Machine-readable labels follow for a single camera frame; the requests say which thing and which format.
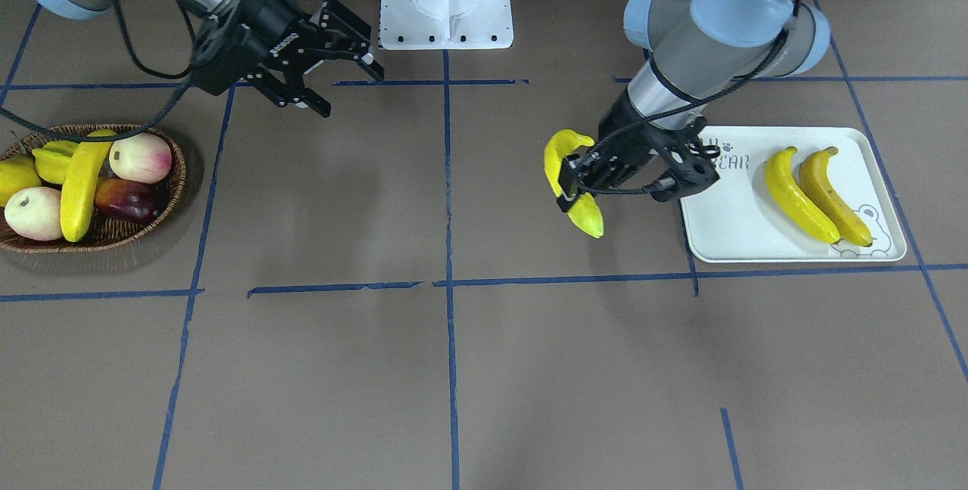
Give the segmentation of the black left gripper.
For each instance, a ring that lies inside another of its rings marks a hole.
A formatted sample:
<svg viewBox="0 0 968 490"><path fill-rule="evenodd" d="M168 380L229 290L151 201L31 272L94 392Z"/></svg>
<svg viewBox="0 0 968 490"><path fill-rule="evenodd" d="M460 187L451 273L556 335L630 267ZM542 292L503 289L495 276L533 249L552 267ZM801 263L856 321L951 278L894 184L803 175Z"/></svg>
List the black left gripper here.
<svg viewBox="0 0 968 490"><path fill-rule="evenodd" d="M557 183L561 194L557 204L563 213L578 213L578 208L596 206L594 196L650 196L653 181L637 189L622 184L643 169L651 159L660 158L656 149L675 136L699 136L706 127L702 115L693 115L699 103L689 103L643 115L629 93L621 93L608 114L599 122L598 140L590 149L590 191L582 187L588 173L585 158L563 158Z"/></svg>

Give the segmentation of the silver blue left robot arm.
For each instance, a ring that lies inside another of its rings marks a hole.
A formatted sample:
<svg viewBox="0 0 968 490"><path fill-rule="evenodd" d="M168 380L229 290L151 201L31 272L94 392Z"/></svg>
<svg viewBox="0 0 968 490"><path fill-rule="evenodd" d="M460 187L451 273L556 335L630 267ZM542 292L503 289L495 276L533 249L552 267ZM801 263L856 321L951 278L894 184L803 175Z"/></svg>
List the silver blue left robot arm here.
<svg viewBox="0 0 968 490"><path fill-rule="evenodd" d="M596 141L571 143L560 132L547 146L547 176L571 217L594 213L596 196L624 194L654 157L667 169L637 196L664 203L711 187L718 149L699 140L703 108L748 80L809 70L830 44L826 17L802 0L629 0L623 29L649 58Z"/></svg>

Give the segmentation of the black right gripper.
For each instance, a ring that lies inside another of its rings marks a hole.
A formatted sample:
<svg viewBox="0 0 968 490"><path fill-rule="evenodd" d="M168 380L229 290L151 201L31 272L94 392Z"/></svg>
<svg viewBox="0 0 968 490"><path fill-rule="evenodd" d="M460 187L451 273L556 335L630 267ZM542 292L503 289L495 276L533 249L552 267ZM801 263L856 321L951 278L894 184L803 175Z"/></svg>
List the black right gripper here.
<svg viewBox="0 0 968 490"><path fill-rule="evenodd" d="M294 0L227 0L203 19L194 43L193 84L218 96L240 79L255 87L270 103L312 110L328 118L332 105L315 90L295 81L277 79L270 70L287 69L278 59L281 49L310 34L308 14ZM374 59L372 28L339 0L324 0L310 18L326 59L352 60L376 82L385 69Z"/></svg>

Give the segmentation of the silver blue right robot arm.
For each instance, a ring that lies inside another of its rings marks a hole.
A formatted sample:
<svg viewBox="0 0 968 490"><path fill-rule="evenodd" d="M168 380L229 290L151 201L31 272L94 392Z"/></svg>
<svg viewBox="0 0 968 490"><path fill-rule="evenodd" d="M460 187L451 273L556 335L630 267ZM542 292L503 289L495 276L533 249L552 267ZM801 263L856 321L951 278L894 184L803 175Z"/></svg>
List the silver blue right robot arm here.
<svg viewBox="0 0 968 490"><path fill-rule="evenodd" d="M120 0L36 0L60 17L91 19ZM305 12L294 0L176 0L203 21L193 45L189 79L218 96L246 81L278 107L293 104L330 115L328 101L304 83L326 60L350 60L384 79L372 53L372 29L337 0Z"/></svg>

